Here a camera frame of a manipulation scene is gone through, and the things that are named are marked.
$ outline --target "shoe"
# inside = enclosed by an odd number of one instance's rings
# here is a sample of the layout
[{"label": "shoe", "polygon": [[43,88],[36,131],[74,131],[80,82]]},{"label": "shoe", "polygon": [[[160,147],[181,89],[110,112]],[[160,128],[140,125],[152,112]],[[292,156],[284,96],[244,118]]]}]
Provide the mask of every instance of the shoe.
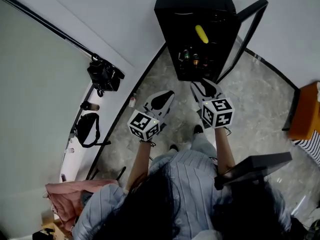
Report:
[{"label": "shoe", "polygon": [[172,144],[172,145],[170,146],[170,149],[169,149],[169,150],[172,150],[172,149],[176,150],[177,152],[179,151],[177,145],[175,145],[175,144]]},{"label": "shoe", "polygon": [[201,134],[203,133],[204,130],[202,129],[202,126],[200,124],[197,124],[195,127],[194,127],[194,130],[193,130],[193,135],[195,134]]}]

